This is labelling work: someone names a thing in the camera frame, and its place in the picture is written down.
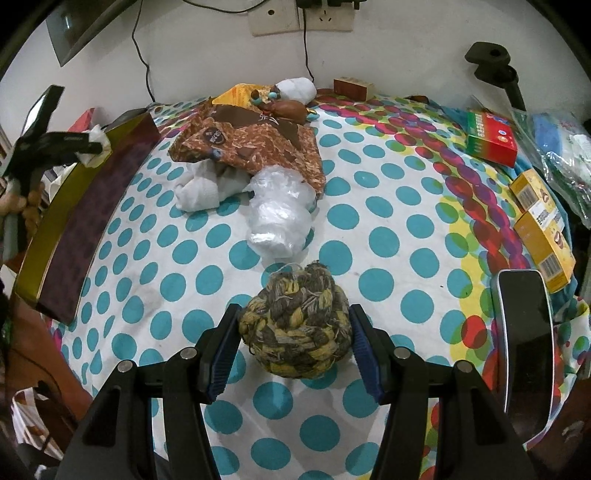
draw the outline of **white plastic bag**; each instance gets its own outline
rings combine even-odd
[[[301,174],[279,166],[265,167],[245,190],[255,194],[246,239],[251,248],[267,258],[290,258],[301,252],[316,201],[316,192]]]

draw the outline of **white wall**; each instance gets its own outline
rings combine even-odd
[[[214,3],[229,9],[248,5]],[[55,129],[67,128],[91,106],[101,107],[104,123],[150,101],[130,38],[137,9],[138,4],[130,7],[63,68],[45,24],[34,32],[0,82],[0,125],[11,141],[50,83],[66,87]],[[137,39],[160,102],[306,74],[301,33],[255,38],[246,16],[180,0],[145,0]],[[528,109],[566,108],[582,119],[591,116],[591,82],[559,34],[525,0],[369,0],[356,14],[353,33],[310,32],[308,47],[319,87],[347,75],[393,95],[423,94],[460,105],[474,94],[502,109],[504,92],[478,82],[474,66],[463,58],[479,40],[509,50]]]

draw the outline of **barcode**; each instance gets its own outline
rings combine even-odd
[[[540,262],[540,270],[545,280],[550,280],[562,272],[558,258],[553,253]]]
[[[524,210],[529,210],[530,207],[538,201],[531,185],[526,185],[526,187],[517,194],[517,199]]]

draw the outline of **white cloth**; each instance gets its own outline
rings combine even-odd
[[[286,100],[297,100],[308,105],[316,98],[316,87],[307,78],[287,79],[277,83],[281,92],[281,98]]]
[[[209,159],[189,164],[187,170],[189,175],[174,189],[177,208],[184,212],[217,208],[250,181],[245,171]]]

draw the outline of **bed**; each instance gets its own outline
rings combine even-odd
[[[167,150],[198,102],[151,106],[162,139],[106,228],[74,322],[53,325],[93,395],[123,359],[146,365],[194,345],[229,303],[246,305],[283,266],[246,243],[246,194],[216,210],[175,207],[186,164]],[[491,275],[532,265],[511,228],[519,209],[509,178],[466,155],[463,132],[434,106],[324,93],[314,108],[327,184],[306,247],[292,261],[326,264],[396,345],[445,365],[468,359],[494,387]],[[552,418],[589,348],[588,318],[575,298],[556,314]],[[285,380],[241,345],[225,392],[203,412],[224,478],[344,480],[369,478],[388,409],[367,395],[352,356],[321,378]],[[155,450],[166,456],[158,400],[152,416]],[[433,476],[438,421],[432,401],[421,480]]]

